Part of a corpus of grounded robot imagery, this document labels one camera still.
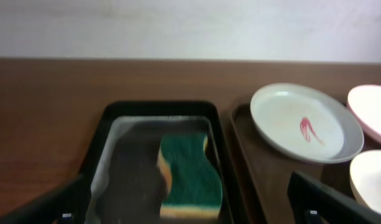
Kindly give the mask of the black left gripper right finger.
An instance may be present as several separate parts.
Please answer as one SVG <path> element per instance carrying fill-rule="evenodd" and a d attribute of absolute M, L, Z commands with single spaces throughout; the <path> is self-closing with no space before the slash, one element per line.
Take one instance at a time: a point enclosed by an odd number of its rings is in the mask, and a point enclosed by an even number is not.
<path fill-rule="evenodd" d="M 291 174 L 287 195 L 297 224 L 381 224 L 381 214 L 357 204 L 330 186 L 302 173 Z"/>

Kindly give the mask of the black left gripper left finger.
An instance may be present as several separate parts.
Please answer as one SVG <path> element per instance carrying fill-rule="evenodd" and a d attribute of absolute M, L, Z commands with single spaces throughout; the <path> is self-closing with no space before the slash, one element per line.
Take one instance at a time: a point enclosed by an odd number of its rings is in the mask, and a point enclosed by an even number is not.
<path fill-rule="evenodd" d="M 0 217 L 0 224 L 78 223 L 76 198 L 85 186 L 83 174 Z"/>

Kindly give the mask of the cream plate with red stain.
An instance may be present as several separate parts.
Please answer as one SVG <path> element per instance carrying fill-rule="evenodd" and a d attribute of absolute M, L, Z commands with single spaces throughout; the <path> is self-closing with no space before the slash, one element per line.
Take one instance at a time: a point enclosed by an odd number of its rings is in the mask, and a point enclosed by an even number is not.
<path fill-rule="evenodd" d="M 357 203 L 381 214 L 381 149 L 355 156 L 349 173 L 351 190 Z"/>

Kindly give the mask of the grey plate with red stain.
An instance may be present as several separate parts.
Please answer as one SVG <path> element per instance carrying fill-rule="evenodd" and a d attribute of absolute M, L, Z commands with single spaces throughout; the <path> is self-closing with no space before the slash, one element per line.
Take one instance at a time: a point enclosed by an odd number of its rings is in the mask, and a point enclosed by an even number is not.
<path fill-rule="evenodd" d="M 364 147 L 356 117 L 342 103 L 307 86 L 263 86 L 250 100 L 250 114 L 268 144 L 299 161 L 347 162 Z"/>

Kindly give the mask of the green yellow sponge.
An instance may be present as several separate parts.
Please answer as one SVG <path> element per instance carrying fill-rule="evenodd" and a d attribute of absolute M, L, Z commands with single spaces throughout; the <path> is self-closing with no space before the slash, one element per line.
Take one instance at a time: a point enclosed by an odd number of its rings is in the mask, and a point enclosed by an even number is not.
<path fill-rule="evenodd" d="M 160 142 L 157 167 L 167 196 L 164 218 L 216 219 L 223 204 L 221 178 L 206 157 L 206 133 L 167 134 Z"/>

